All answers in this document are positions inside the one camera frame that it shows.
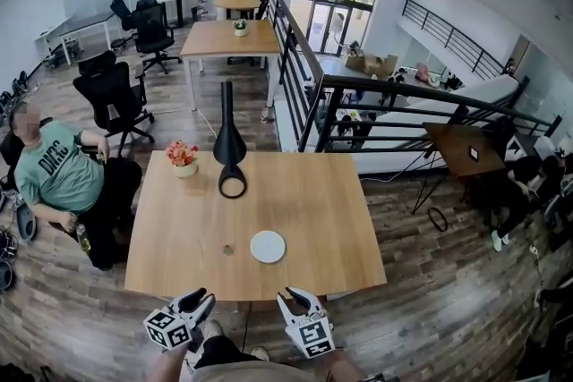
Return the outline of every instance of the beige shirt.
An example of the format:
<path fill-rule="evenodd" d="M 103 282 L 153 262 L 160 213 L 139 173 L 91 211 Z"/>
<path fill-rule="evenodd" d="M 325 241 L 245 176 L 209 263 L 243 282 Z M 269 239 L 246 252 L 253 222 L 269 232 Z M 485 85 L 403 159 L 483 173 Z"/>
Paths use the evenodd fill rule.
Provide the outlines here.
<path fill-rule="evenodd" d="M 315 382 L 313 375 L 284 364 L 242 361 L 195 370 L 192 382 Z"/>

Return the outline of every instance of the potted plant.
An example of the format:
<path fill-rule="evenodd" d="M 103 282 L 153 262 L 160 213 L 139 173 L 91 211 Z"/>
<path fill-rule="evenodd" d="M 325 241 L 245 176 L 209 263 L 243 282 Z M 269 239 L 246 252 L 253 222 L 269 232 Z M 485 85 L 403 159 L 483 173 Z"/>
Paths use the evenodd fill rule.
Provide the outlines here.
<path fill-rule="evenodd" d="M 236 20 L 233 21 L 233 27 L 235 28 L 235 35 L 237 37 L 244 37 L 247 35 L 247 21 L 246 20 Z"/>
<path fill-rule="evenodd" d="M 196 146 L 189 148 L 180 140 L 172 142 L 167 147 L 165 152 L 173 164 L 176 177 L 185 178 L 197 172 L 197 157 L 195 156 L 197 150 Z"/>

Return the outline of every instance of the white plate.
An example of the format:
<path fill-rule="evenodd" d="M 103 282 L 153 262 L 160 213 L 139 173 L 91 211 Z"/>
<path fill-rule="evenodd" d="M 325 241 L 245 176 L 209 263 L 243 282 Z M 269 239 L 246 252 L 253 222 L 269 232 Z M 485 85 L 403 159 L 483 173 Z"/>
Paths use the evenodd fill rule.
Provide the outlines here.
<path fill-rule="evenodd" d="M 261 263 L 275 263 L 285 254 L 285 240 L 274 231 L 261 231 L 251 239 L 251 254 Z"/>

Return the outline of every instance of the flower pot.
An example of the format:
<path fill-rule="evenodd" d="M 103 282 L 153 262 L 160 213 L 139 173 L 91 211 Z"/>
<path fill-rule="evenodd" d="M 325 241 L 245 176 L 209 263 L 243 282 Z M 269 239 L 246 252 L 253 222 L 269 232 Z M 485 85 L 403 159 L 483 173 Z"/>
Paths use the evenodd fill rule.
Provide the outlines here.
<path fill-rule="evenodd" d="M 197 173 L 197 161 L 193 161 L 191 164 L 188 164 L 187 166 L 173 166 L 173 172 L 175 174 L 175 177 L 177 178 L 185 178 L 185 177 L 190 177 L 191 175 L 194 175 Z"/>

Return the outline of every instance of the black cable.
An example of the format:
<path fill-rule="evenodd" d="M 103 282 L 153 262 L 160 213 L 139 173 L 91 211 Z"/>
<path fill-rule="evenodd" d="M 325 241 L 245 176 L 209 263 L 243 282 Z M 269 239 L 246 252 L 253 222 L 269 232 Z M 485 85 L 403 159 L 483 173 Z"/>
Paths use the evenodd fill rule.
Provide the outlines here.
<path fill-rule="evenodd" d="M 440 225 L 436 223 L 436 220 L 434 220 L 432 217 L 432 211 L 437 212 L 438 215 L 441 216 L 442 220 L 444 220 L 445 227 L 442 228 Z M 430 221 L 433 223 L 433 225 L 436 227 L 438 231 L 440 231 L 441 233 L 445 233 L 446 231 L 448 231 L 449 223 L 444 214 L 441 213 L 441 210 L 439 210 L 436 207 L 428 208 L 428 217 L 430 218 Z"/>
<path fill-rule="evenodd" d="M 252 301 L 249 302 L 249 310 L 247 310 L 247 316 L 244 319 L 243 349 L 241 349 L 241 353 L 244 352 L 244 344 L 247 341 L 247 331 L 249 330 L 249 317 L 251 316 L 251 312 L 252 312 Z"/>

